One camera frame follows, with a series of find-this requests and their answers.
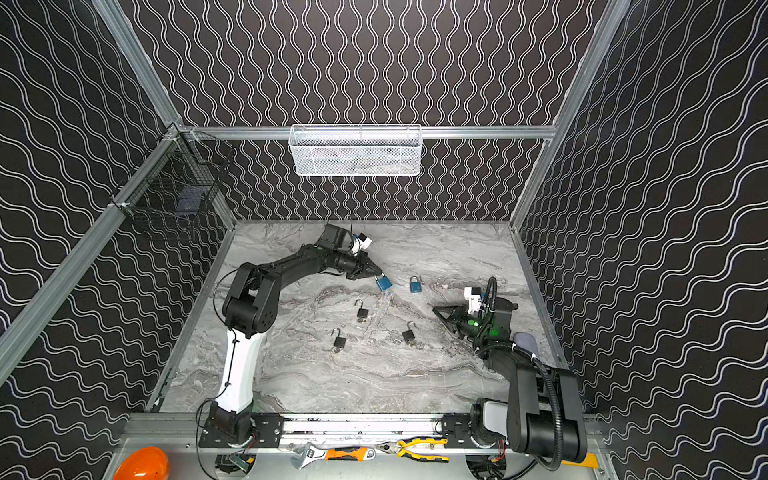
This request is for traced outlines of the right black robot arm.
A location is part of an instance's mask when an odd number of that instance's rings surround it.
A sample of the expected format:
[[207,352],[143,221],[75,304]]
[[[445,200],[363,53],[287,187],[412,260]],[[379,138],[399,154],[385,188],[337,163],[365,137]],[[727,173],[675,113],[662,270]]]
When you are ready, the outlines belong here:
[[480,399],[471,410],[471,432],[481,444],[498,440],[554,466],[587,456],[587,434],[578,382],[567,369],[546,365],[535,338],[513,330],[518,305],[498,298],[437,306],[438,320],[470,342],[486,368],[508,382],[505,401]]

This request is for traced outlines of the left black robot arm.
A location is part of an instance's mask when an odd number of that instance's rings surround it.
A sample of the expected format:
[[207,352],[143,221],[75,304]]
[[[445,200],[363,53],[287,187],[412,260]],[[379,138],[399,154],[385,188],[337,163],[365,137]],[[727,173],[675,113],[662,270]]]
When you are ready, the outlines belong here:
[[221,314],[227,329],[227,360],[218,393],[209,400],[206,429],[234,445],[253,436],[253,379],[260,346],[274,325],[283,288],[308,276],[334,273],[348,280],[372,278],[379,289],[392,287],[370,259],[371,239],[327,224],[319,238],[280,260],[245,262],[235,271]]

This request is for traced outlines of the black padlock top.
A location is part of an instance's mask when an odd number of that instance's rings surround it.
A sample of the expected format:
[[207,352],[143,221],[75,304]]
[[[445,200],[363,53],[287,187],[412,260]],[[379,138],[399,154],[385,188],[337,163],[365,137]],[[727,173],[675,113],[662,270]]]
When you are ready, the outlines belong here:
[[356,313],[356,320],[358,323],[365,322],[369,316],[369,310],[365,307],[362,299],[357,299],[354,305],[358,307]]

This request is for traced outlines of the blue padlock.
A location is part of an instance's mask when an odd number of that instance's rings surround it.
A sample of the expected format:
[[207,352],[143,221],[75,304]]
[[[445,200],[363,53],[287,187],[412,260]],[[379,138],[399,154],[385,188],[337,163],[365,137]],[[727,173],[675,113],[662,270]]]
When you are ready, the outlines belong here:
[[420,275],[412,275],[410,277],[409,290],[414,294],[421,293],[423,291],[423,282]]
[[392,288],[393,284],[386,275],[380,275],[375,278],[378,288],[382,292],[386,292]]

